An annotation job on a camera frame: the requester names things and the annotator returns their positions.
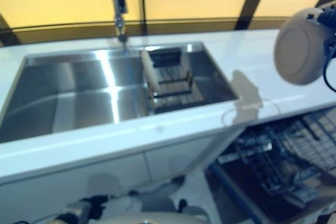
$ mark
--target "dishwasher rack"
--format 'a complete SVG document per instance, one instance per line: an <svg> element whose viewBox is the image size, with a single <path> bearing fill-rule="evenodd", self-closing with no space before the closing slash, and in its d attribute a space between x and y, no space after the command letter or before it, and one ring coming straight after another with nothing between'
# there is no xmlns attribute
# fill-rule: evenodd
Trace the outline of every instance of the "dishwasher rack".
<svg viewBox="0 0 336 224"><path fill-rule="evenodd" d="M336 126L325 113L250 127L217 160L241 160L269 195L304 208L319 197L305 181L336 168Z"/></svg>

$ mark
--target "dish rack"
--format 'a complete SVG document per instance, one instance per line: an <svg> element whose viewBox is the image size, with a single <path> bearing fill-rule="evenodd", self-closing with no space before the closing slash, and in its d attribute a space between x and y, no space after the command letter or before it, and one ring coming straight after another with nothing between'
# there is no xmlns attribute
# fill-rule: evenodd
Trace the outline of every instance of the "dish rack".
<svg viewBox="0 0 336 224"><path fill-rule="evenodd" d="M206 104L180 48L157 49L143 60L149 99L155 113Z"/></svg>
<svg viewBox="0 0 336 224"><path fill-rule="evenodd" d="M336 181L336 125L326 110L248 128L220 157L241 160L269 195L305 208L319 197L310 178L328 174Z"/></svg>

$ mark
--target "cabinet door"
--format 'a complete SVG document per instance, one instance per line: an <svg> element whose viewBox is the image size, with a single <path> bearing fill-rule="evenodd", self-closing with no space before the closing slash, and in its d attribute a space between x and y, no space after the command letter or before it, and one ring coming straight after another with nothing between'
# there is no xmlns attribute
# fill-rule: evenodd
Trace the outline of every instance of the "cabinet door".
<svg viewBox="0 0 336 224"><path fill-rule="evenodd" d="M143 154L0 186L0 223L33 221L68 203L97 194L117 194L149 182Z"/></svg>
<svg viewBox="0 0 336 224"><path fill-rule="evenodd" d="M145 152L152 180L182 175L194 167L195 161L211 145L216 135L189 140Z"/></svg>

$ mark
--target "cable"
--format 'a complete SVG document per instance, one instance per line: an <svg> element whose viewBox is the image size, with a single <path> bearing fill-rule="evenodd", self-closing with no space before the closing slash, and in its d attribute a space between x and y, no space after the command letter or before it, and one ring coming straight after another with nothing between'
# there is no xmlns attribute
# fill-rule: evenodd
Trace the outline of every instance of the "cable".
<svg viewBox="0 0 336 224"><path fill-rule="evenodd" d="M336 57L336 55L334 56L334 54L336 53L336 45L332 48L332 50L330 51L330 53L327 55L327 59L323 65L323 79L324 82L326 83L326 85L328 86L329 89L331 89L332 91L336 92L336 89L329 83L328 79L327 79L327 68L329 66L330 61Z"/></svg>
<svg viewBox="0 0 336 224"><path fill-rule="evenodd" d="M36 223L39 223L39 222L41 222L41 221L43 221L43 220L49 219L49 218L54 217L54 216L57 216L57 215L59 215L59 214L60 214L59 212L54 212L53 214L46 215L46 216L41 217L41 218L39 218L39 219L37 219L37 220L34 220L34 221L32 221L30 224L36 224Z"/></svg>

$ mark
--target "wire rack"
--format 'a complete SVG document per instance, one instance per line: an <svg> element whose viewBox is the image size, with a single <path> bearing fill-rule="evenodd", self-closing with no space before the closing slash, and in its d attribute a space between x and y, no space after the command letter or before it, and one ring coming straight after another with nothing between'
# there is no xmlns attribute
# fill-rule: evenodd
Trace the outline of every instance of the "wire rack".
<svg viewBox="0 0 336 224"><path fill-rule="evenodd" d="M150 90L156 112L205 104L192 74L182 65L154 68L162 93Z"/></svg>
<svg viewBox="0 0 336 224"><path fill-rule="evenodd" d="M241 159L270 195L287 194L308 203L317 192L303 182L336 168L336 109L248 128L234 143L234 153L220 163Z"/></svg>

